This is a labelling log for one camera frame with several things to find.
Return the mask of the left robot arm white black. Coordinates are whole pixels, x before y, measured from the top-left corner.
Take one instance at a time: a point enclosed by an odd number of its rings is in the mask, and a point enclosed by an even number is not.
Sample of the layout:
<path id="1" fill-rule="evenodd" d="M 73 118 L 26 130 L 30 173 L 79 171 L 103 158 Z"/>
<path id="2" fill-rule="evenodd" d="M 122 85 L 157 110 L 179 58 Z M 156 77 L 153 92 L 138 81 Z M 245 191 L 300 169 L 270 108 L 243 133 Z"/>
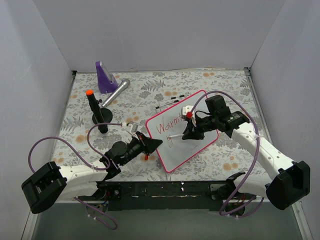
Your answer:
<path id="1" fill-rule="evenodd" d="M 139 154 L 149 156 L 163 143 L 137 131 L 129 143 L 115 142 L 99 160 L 89 164 L 58 166 L 47 162 L 34 170 L 25 180 L 22 191 L 33 214 L 48 210 L 56 201 L 75 197 L 93 197 L 101 200 L 106 196 L 106 187 L 101 182 L 114 178 L 120 167 Z"/>

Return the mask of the white red whiteboard marker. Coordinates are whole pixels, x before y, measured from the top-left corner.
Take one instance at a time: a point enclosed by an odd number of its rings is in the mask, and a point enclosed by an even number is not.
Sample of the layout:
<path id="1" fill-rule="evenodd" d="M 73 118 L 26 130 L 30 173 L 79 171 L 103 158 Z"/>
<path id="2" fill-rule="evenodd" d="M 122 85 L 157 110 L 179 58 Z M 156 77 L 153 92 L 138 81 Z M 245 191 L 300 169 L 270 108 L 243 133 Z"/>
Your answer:
<path id="1" fill-rule="evenodd" d="M 179 138 L 179 137 L 182 137 L 183 136 L 183 134 L 175 134 L 175 135 L 170 135 L 170 136 L 168 136 L 169 138 Z"/>

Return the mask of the pink framed whiteboard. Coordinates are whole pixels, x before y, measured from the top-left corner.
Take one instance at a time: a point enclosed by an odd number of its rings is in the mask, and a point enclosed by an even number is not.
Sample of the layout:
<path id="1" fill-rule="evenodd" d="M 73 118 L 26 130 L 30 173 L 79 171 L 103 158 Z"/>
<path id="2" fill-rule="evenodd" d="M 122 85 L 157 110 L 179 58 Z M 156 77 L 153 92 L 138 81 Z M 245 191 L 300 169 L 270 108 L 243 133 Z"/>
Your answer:
<path id="1" fill-rule="evenodd" d="M 206 91 L 201 89 L 152 116 L 145 123 L 149 136 L 163 141 L 156 152 L 167 173 L 180 167 L 219 137 L 217 130 L 206 132 L 203 140 L 182 140 L 182 137 L 168 137 L 183 133 L 187 122 L 181 118 L 182 107 L 193 106 L 205 93 Z"/>

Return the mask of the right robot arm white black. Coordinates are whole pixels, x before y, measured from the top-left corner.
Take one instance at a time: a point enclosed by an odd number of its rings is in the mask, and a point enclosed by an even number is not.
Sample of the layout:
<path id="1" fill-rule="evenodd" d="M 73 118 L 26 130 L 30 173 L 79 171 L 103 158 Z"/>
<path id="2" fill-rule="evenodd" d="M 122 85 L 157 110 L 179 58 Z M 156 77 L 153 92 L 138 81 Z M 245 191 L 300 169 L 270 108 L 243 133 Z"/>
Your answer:
<path id="1" fill-rule="evenodd" d="M 224 185 L 212 190 L 211 195 L 215 199 L 225 200 L 223 207 L 231 199 L 243 194 L 260 196 L 267 198 L 279 210 L 307 196 L 311 181 L 309 165 L 304 161 L 296 162 L 281 153 L 259 135 L 257 125 L 245 110 L 231 112 L 223 96 L 223 93 L 201 96 L 207 107 L 204 117 L 197 115 L 195 106 L 181 108 L 182 119 L 187 122 L 182 139 L 203 140 L 205 133 L 218 130 L 247 150 L 253 156 L 253 162 L 259 163 L 267 172 L 269 180 L 251 180 L 249 171 L 240 171 L 228 177 Z"/>

